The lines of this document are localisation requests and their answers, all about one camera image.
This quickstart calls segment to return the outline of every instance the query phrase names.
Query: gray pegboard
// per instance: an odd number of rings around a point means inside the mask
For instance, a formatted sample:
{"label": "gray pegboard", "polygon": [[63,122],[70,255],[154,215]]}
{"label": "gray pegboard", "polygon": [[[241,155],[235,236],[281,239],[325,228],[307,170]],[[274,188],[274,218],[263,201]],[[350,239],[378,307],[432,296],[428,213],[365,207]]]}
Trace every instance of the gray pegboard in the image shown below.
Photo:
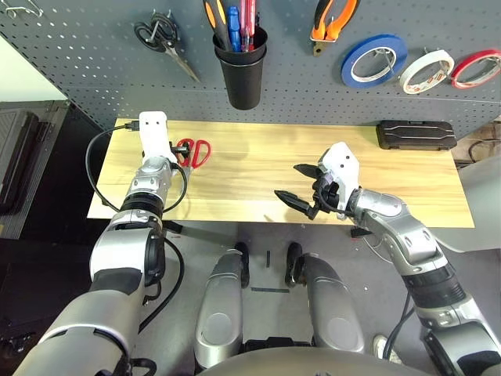
{"label": "gray pegboard", "polygon": [[[456,61],[478,50],[499,48],[499,0],[361,0],[339,40],[319,58],[312,55],[308,40],[317,0],[258,0],[261,25],[269,34],[268,54],[261,103],[245,112],[233,109],[227,100],[201,0],[37,3],[45,11],[40,19],[25,14],[11,20],[0,14],[3,37],[104,128],[116,117],[135,118],[142,110],[162,109],[179,120],[334,125],[381,119],[449,121],[456,135],[464,136],[501,113],[499,77],[468,90],[442,82],[410,96],[397,77],[357,90],[344,86],[340,75],[351,47],[376,34],[405,39],[405,67],[422,56],[423,47],[446,49]],[[337,4],[337,12],[343,3]],[[136,39],[132,25],[148,21],[153,9],[171,9],[185,49],[182,55],[200,84],[169,56],[146,49]],[[379,63],[366,61],[359,69],[369,73]]]}

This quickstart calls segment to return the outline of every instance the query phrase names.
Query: shoe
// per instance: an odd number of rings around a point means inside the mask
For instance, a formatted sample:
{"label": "shoe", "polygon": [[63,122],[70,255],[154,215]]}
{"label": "shoe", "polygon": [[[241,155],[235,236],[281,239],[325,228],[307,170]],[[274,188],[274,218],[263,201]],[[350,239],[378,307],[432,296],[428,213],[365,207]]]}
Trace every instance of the shoe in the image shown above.
{"label": "shoe", "polygon": [[285,284],[288,287],[294,287],[293,272],[296,260],[303,255],[303,247],[296,242],[292,242],[287,250],[286,270],[285,270]]}
{"label": "shoe", "polygon": [[[373,355],[377,359],[383,359],[383,351],[386,345],[386,341],[387,338],[381,334],[378,334],[376,337],[374,337],[372,350],[373,350]],[[394,350],[391,350],[390,359],[388,359],[388,361],[396,364],[402,364],[402,360]]]}
{"label": "shoe", "polygon": [[242,288],[249,286],[251,275],[249,274],[249,247],[242,241],[235,244],[235,249],[242,252],[242,274],[240,275],[240,281]]}

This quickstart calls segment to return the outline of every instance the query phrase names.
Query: black case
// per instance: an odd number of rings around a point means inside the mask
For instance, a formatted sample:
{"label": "black case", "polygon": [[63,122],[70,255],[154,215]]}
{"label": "black case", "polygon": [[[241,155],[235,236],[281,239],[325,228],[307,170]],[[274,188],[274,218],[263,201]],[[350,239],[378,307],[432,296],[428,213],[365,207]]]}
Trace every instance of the black case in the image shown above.
{"label": "black case", "polygon": [[0,111],[0,213],[21,199],[25,170],[38,132],[38,117],[25,110]]}
{"label": "black case", "polygon": [[449,150],[457,145],[452,126],[444,121],[383,120],[376,132],[382,149]]}

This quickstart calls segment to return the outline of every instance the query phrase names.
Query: pliers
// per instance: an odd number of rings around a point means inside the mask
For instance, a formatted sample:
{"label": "pliers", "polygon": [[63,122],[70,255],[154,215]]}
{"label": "pliers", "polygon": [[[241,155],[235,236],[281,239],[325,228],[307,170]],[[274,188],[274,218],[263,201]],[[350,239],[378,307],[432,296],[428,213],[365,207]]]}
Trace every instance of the pliers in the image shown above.
{"label": "pliers", "polygon": [[353,17],[359,4],[358,0],[347,0],[339,17],[332,19],[326,27],[326,16],[333,3],[334,0],[319,0],[316,6],[315,22],[310,34],[310,39],[314,41],[313,56],[319,56],[328,43],[334,43],[339,38],[341,29]]}

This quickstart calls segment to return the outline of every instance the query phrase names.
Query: black scissors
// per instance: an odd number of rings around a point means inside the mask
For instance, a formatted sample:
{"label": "black scissors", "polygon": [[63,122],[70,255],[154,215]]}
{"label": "black scissors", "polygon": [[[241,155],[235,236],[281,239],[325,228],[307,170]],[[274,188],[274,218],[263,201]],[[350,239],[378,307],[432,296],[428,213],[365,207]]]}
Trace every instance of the black scissors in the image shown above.
{"label": "black scissors", "polygon": [[154,13],[150,25],[138,22],[134,25],[135,36],[149,49],[167,53],[196,82],[200,82],[195,72],[175,49],[178,44],[178,27],[163,13]]}

